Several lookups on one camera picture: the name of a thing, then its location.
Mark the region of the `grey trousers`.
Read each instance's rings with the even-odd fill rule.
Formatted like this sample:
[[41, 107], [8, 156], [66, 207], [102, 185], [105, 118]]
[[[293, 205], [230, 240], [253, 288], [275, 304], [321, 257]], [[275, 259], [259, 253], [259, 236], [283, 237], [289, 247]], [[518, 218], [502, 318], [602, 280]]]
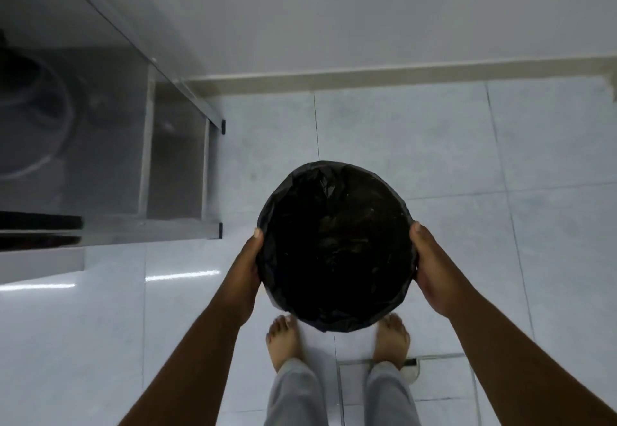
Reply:
[[[343, 412], [340, 367], [327, 376], [330, 388], [304, 361], [292, 358], [275, 376], [266, 408], [264, 426], [334, 426], [346, 421]], [[372, 366], [361, 383], [364, 426], [421, 426], [410, 385], [393, 363]]]

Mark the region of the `person's foot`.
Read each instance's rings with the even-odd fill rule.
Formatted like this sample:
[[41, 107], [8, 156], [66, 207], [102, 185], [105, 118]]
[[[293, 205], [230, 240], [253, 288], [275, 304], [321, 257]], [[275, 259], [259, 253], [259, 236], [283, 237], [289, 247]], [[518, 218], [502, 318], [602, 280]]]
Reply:
[[377, 323], [373, 364], [389, 362], [400, 371], [404, 367], [410, 345], [411, 336], [400, 316], [389, 313]]
[[266, 334], [266, 347], [276, 373], [289, 360], [304, 361], [302, 337], [293, 315], [280, 315], [272, 322]]

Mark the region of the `person's left forearm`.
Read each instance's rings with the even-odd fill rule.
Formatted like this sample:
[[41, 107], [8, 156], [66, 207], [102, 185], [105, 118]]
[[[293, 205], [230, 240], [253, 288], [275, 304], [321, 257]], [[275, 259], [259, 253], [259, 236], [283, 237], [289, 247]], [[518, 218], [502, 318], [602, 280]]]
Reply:
[[219, 290], [118, 426], [215, 426], [256, 292]]

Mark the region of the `stainless steel table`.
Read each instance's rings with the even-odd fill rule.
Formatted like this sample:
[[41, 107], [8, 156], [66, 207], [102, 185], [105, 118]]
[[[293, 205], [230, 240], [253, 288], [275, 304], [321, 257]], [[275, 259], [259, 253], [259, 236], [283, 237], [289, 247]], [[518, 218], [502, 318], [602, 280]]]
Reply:
[[54, 64], [78, 117], [55, 159], [0, 181], [0, 253], [223, 237], [207, 202], [224, 117], [104, 0], [0, 0], [0, 47]]

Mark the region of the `round bin with black bag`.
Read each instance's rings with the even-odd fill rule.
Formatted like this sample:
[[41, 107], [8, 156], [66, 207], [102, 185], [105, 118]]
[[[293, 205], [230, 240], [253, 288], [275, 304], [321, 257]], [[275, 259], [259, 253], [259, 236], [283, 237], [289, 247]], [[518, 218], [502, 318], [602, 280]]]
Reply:
[[293, 170], [258, 217], [259, 278], [274, 307], [321, 332], [372, 326], [418, 272], [405, 201], [373, 172], [334, 161]]

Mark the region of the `metal floor drain cover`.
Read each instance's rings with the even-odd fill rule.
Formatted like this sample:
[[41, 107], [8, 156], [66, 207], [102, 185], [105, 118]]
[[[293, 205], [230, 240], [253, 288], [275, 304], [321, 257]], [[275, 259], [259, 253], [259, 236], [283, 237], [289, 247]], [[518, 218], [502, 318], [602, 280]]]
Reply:
[[415, 383], [420, 375], [420, 363], [417, 358], [406, 359], [400, 369], [400, 373], [407, 385]]

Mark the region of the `person's left foot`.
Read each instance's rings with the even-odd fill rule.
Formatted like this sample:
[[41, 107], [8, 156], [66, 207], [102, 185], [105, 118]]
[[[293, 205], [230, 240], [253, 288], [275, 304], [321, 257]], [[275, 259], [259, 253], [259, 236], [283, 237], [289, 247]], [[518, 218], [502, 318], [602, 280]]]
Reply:
[[302, 337], [293, 315], [280, 315], [272, 322], [266, 334], [266, 347], [276, 373], [289, 360], [304, 361]]

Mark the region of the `person's right forearm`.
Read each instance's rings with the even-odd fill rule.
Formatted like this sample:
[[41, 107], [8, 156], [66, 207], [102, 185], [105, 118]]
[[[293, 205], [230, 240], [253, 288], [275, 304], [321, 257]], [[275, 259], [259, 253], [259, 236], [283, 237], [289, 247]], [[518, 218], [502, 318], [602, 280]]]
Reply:
[[617, 426], [617, 412], [578, 382], [469, 283], [445, 314], [502, 426]]

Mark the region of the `person's left hand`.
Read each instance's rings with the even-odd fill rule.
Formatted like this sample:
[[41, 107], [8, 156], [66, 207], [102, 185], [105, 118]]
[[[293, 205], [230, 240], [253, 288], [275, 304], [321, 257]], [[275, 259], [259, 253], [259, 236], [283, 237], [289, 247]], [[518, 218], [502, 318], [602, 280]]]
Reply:
[[256, 259], [245, 259], [243, 247], [229, 268], [214, 300], [237, 327], [251, 316], [261, 281]]

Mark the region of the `grey round basin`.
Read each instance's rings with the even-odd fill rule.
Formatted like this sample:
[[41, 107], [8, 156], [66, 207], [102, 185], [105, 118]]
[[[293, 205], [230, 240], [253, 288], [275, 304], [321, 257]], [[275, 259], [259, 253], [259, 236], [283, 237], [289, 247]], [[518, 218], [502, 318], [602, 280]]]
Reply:
[[55, 159], [77, 118], [67, 79], [54, 64], [31, 51], [0, 47], [0, 181]]

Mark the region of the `person's right hand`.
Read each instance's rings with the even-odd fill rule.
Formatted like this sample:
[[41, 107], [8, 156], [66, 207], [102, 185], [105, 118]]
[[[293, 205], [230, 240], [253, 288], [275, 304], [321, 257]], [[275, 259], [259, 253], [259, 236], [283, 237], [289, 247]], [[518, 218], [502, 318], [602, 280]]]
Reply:
[[419, 259], [415, 280], [429, 305], [451, 319], [475, 289], [434, 238], [434, 258]]

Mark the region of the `person's right foot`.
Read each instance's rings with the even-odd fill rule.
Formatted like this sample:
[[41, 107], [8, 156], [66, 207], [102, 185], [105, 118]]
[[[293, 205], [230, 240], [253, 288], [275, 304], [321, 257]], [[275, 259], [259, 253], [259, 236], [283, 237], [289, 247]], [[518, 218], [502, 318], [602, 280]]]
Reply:
[[411, 336], [400, 316], [389, 313], [377, 323], [373, 364], [389, 362], [400, 371], [404, 367], [410, 345]]

